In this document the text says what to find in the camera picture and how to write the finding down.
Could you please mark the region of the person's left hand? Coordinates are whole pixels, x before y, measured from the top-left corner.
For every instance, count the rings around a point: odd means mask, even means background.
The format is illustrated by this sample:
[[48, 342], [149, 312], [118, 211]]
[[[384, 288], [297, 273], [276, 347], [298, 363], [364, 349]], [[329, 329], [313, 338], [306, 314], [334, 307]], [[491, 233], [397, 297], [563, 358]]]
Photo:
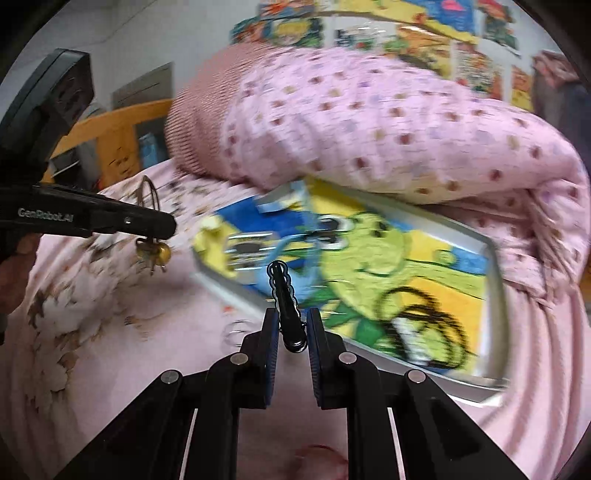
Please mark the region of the person's left hand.
[[23, 301], [31, 270], [36, 262], [41, 234], [24, 236], [16, 252], [1, 263], [0, 267], [0, 311], [2, 315], [12, 313]]

